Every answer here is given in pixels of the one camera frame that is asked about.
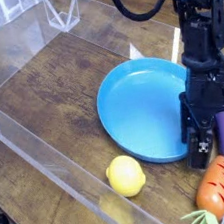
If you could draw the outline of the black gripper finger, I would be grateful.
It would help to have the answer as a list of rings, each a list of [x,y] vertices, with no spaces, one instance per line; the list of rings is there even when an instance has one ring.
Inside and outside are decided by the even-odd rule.
[[[188,166],[205,170],[208,167],[213,147],[213,131],[197,132],[194,128],[187,130]]]

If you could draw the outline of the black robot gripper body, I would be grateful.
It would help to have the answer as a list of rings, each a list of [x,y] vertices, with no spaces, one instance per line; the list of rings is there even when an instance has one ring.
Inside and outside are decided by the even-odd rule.
[[[209,141],[214,119],[224,111],[224,55],[208,60],[183,59],[186,67],[185,90],[179,95],[181,140],[187,144]]]

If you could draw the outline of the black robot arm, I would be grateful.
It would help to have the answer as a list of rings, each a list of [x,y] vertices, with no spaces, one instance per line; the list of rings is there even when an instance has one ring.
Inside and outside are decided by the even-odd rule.
[[[224,0],[173,0],[186,67],[180,93],[181,140],[188,166],[205,169],[213,147],[216,115],[224,111]]]

